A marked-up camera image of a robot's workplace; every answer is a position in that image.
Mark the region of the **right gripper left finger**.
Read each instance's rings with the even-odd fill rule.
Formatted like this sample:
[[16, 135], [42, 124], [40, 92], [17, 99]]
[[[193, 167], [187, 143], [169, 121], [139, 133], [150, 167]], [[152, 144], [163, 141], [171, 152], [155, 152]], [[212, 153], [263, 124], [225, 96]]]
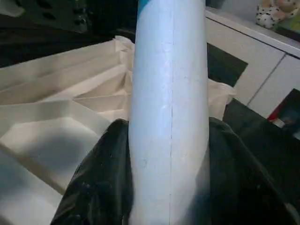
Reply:
[[128, 225], [134, 201], [128, 121], [117, 119], [77, 167], [53, 225]]

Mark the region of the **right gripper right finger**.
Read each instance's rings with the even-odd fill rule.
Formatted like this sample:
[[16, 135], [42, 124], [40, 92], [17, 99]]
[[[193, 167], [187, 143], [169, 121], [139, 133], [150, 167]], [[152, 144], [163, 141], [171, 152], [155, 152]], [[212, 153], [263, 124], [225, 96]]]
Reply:
[[211, 224], [298, 225], [300, 214], [242, 139], [209, 118]]

